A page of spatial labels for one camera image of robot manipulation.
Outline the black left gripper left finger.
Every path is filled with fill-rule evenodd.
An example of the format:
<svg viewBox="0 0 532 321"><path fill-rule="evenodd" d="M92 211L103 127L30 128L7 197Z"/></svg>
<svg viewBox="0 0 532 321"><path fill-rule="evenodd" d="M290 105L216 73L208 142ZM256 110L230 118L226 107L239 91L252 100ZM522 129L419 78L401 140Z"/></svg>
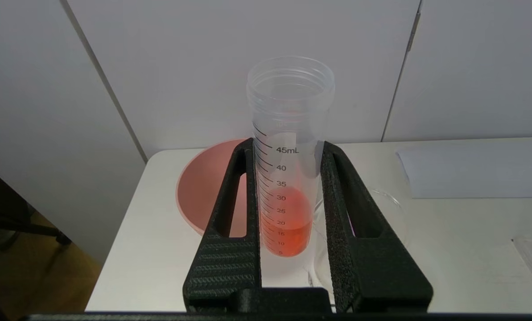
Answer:
<svg viewBox="0 0 532 321"><path fill-rule="evenodd" d="M240 178L246 176L246 234L231 237ZM231 153L209 222L183 283L188 313L227 312L240 291L260 288L260 219L254 141Z"/></svg>

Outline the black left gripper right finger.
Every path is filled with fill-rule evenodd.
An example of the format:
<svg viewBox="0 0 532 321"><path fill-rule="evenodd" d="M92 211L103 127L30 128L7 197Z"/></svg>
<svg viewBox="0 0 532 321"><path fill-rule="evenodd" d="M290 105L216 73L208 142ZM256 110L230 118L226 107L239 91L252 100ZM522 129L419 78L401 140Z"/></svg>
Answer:
<svg viewBox="0 0 532 321"><path fill-rule="evenodd" d="M433 287L345 152L325 142L326 244L338 312L426 313Z"/></svg>

